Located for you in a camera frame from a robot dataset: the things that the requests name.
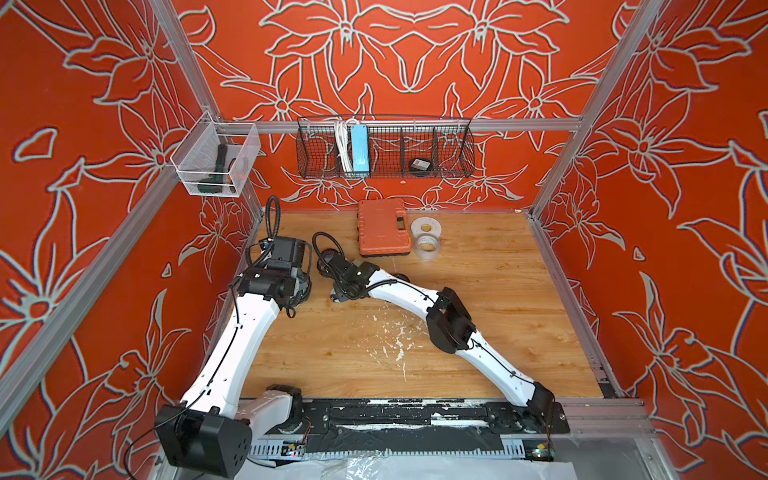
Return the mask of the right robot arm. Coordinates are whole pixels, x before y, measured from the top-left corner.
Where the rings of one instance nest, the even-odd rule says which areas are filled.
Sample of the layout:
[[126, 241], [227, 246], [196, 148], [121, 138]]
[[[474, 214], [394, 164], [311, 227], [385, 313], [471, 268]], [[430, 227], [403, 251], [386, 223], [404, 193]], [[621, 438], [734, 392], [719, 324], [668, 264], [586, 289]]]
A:
[[416, 315], [426, 323], [430, 341], [438, 350], [466, 360], [490, 380], [511, 405], [525, 408], [543, 427], [551, 426], [555, 395], [489, 344], [454, 290], [419, 287], [370, 262], [349, 261], [335, 249], [326, 249], [320, 254], [317, 268], [321, 276], [333, 281], [333, 301], [372, 298]]

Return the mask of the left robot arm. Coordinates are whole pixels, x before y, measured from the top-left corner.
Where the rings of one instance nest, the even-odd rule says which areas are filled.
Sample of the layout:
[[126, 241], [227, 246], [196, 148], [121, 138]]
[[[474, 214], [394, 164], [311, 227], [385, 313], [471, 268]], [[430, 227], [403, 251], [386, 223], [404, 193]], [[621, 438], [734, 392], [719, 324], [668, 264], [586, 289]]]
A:
[[154, 433], [173, 467], [232, 479], [254, 440], [274, 428], [293, 433], [304, 422], [298, 387], [273, 384], [240, 403], [266, 333], [279, 314], [294, 317], [312, 289], [306, 241], [270, 236], [259, 245], [259, 258], [231, 284], [231, 315], [198, 377], [178, 404], [156, 415]]

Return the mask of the orange plastic tool case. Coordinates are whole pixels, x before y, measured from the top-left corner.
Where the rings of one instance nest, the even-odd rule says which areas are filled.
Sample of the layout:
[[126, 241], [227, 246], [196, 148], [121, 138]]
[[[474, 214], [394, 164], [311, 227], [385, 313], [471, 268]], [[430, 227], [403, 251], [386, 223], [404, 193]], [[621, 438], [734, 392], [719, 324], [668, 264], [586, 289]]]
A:
[[363, 257], [401, 256], [411, 252], [402, 199], [361, 200], [358, 204], [358, 243]]

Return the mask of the clear packing tape roll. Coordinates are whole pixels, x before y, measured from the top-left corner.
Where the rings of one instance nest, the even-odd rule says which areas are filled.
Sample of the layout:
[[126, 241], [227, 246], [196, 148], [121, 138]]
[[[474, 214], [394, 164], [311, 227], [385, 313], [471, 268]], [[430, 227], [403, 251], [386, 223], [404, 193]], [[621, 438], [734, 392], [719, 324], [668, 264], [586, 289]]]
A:
[[433, 261], [440, 253], [441, 243], [438, 238], [424, 234], [415, 239], [414, 252], [422, 261]]

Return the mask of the white tape roll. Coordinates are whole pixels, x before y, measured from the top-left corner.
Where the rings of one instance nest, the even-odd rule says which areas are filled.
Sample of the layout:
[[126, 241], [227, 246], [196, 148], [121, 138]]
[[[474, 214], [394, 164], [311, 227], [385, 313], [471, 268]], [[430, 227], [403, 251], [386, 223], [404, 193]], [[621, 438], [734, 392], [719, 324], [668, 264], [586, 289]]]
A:
[[420, 217], [411, 222], [410, 232], [414, 238], [430, 235], [439, 239], [442, 235], [442, 225], [435, 218]]

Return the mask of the green screwdriver in box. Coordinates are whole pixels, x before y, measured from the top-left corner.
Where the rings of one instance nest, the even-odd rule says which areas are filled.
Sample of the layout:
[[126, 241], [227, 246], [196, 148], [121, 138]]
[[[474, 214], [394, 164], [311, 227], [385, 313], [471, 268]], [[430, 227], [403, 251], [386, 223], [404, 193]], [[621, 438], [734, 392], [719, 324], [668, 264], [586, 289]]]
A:
[[213, 171], [198, 183], [198, 190], [201, 194], [218, 194], [222, 192], [226, 183], [226, 157], [227, 145], [219, 144]]

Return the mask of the clear acrylic wall box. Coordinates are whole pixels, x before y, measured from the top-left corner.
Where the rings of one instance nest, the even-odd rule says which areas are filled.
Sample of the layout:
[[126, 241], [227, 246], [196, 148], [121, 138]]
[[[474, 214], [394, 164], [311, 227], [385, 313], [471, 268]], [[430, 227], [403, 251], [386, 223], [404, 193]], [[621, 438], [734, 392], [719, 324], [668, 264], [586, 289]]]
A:
[[260, 152], [255, 124], [220, 122], [204, 112], [171, 155], [171, 164], [190, 195], [237, 198]]

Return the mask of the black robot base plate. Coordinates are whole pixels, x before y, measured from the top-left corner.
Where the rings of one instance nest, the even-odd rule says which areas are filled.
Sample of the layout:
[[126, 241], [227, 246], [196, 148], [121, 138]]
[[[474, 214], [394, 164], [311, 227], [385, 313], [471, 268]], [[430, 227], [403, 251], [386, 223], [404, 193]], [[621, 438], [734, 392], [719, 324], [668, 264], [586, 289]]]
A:
[[280, 461], [448, 455], [550, 461], [570, 425], [560, 404], [542, 417], [494, 399], [316, 398], [293, 429], [271, 428], [251, 453]]

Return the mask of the aluminium horizontal back rail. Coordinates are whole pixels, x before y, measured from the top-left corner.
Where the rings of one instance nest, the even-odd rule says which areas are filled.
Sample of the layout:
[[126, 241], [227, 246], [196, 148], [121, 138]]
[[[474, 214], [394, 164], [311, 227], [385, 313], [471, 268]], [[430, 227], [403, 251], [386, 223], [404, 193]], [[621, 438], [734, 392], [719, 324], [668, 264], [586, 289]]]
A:
[[[252, 127], [259, 134], [293, 134], [300, 127], [333, 127], [340, 119], [214, 122], [218, 133], [224, 135], [247, 135]], [[469, 127], [473, 133], [488, 132], [576, 132], [581, 126], [579, 118], [535, 118], [535, 119], [432, 119], [395, 118], [390, 120], [359, 120], [359, 123], [374, 127]]]

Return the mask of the aluminium frame post right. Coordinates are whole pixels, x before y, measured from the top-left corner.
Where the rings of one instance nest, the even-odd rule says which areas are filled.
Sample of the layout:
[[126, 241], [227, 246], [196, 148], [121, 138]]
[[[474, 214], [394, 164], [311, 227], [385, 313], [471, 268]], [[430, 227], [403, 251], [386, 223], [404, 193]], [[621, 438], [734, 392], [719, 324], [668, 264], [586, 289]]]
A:
[[652, 21], [658, 15], [662, 4], [661, 0], [640, 2], [637, 11], [633, 15], [624, 35], [619, 40], [615, 52], [585, 106], [577, 129], [570, 134], [563, 150], [554, 162], [546, 182], [540, 188], [529, 209], [529, 216], [532, 219], [540, 220], [542, 218], [543, 211], [554, 196], [557, 185], [565, 177], [566, 170], [575, 159], [580, 147], [584, 144], [596, 124], [618, 80], [628, 67], [633, 54], [637, 51]]

